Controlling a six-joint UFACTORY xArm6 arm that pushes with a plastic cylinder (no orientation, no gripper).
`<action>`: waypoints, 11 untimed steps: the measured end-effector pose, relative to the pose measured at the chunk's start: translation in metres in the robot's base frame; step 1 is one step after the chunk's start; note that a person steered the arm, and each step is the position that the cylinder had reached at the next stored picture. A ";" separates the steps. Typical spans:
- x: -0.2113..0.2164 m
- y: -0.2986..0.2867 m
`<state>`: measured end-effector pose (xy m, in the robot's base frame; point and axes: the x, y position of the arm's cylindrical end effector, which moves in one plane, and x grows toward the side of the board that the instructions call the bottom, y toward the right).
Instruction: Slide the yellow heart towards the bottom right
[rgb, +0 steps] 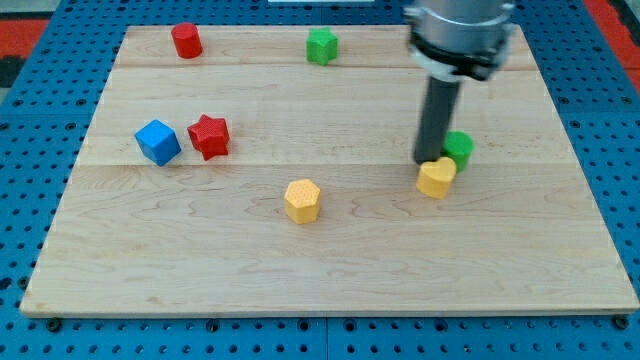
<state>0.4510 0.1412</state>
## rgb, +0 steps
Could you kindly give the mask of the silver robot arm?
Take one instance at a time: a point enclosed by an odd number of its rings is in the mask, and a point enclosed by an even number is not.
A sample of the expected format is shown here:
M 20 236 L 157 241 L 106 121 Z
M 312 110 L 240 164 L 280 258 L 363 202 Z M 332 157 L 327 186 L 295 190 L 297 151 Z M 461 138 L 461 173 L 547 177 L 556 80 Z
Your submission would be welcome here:
M 488 80 L 509 54 L 509 0 L 415 0 L 403 9 L 414 61 L 440 81 Z

